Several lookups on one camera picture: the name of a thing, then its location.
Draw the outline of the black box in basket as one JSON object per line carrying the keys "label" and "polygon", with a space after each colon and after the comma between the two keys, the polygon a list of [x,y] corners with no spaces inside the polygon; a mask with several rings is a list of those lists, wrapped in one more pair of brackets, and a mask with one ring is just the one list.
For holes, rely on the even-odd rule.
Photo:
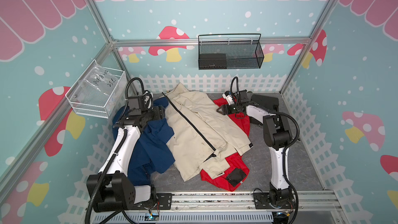
{"label": "black box in basket", "polygon": [[199,55],[199,69],[227,69],[226,54],[201,54]]}

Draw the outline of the black plastic case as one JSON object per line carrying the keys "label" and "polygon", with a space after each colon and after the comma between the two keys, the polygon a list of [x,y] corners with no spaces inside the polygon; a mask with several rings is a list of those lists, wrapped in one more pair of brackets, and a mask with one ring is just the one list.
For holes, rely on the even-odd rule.
{"label": "black plastic case", "polygon": [[256,111],[259,110],[263,112],[264,108],[271,110],[272,112],[279,112],[279,99],[277,97],[253,94],[251,96],[251,104],[247,106],[250,123],[257,125],[263,124],[261,121],[259,121],[257,118],[250,114],[255,114],[262,120],[263,116]]}

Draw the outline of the beige jacket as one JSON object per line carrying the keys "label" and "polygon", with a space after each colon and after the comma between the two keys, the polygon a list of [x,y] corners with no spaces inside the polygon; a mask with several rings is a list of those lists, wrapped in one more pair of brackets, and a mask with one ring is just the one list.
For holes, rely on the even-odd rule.
{"label": "beige jacket", "polygon": [[167,124],[174,131],[167,146],[184,181],[201,171],[212,179],[222,176],[230,168],[227,157],[251,149],[247,134],[230,117],[218,113],[206,93],[178,84],[165,100]]}

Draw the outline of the blue jacket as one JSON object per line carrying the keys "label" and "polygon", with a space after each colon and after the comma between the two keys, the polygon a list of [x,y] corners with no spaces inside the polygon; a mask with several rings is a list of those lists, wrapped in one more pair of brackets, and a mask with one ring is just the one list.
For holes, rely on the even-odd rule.
{"label": "blue jacket", "polygon": [[150,185],[152,173],[164,173],[175,162],[167,146],[173,138],[174,131],[165,118],[147,123],[134,149],[127,154],[130,160],[125,172],[133,185]]}

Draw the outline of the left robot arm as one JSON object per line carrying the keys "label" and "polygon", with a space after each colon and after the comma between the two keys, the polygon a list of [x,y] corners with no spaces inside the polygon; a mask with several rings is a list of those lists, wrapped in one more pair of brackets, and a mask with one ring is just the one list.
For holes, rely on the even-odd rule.
{"label": "left robot arm", "polygon": [[153,105],[149,91],[126,97],[126,105],[114,128],[118,135],[109,157],[99,172],[87,179],[90,201],[86,210],[86,224],[91,223],[92,212],[111,211],[111,218],[122,213],[132,223],[127,210],[143,207],[147,210],[159,206],[156,190],[151,185],[135,186],[128,179],[128,168],[133,150],[148,122],[164,118],[164,108]]}

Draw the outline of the black mesh wall basket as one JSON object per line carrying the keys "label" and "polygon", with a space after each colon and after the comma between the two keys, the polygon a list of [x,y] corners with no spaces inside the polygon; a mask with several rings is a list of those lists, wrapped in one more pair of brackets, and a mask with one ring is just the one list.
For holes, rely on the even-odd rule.
{"label": "black mesh wall basket", "polygon": [[198,36],[201,54],[226,54],[227,69],[259,69],[264,60],[261,34],[203,34]]}

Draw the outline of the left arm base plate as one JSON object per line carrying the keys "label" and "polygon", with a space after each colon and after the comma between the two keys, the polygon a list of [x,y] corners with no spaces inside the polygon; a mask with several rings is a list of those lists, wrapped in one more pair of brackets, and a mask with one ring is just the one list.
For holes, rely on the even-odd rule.
{"label": "left arm base plate", "polygon": [[172,196],[173,195],[170,193],[157,193],[155,197],[151,196],[148,201],[134,206],[132,210],[170,210],[172,205]]}

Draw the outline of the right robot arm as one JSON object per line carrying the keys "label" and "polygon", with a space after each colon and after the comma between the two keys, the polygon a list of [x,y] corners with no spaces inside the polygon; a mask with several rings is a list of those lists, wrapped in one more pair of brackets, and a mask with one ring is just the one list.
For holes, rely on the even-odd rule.
{"label": "right robot arm", "polygon": [[247,91],[227,91],[222,97],[227,101],[217,109],[222,115],[244,114],[263,126],[263,139],[271,153],[272,177],[268,193],[268,203],[280,208],[292,203],[296,190],[288,177],[288,151],[299,139],[300,128],[289,114],[279,111],[276,97],[253,94]]}

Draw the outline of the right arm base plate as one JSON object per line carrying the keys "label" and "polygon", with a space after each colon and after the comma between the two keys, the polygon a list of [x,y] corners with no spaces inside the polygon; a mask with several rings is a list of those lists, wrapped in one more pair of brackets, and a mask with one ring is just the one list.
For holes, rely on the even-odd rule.
{"label": "right arm base plate", "polygon": [[294,209],[296,201],[293,199],[293,195],[288,196],[276,196],[269,192],[254,192],[252,194],[256,209]]}

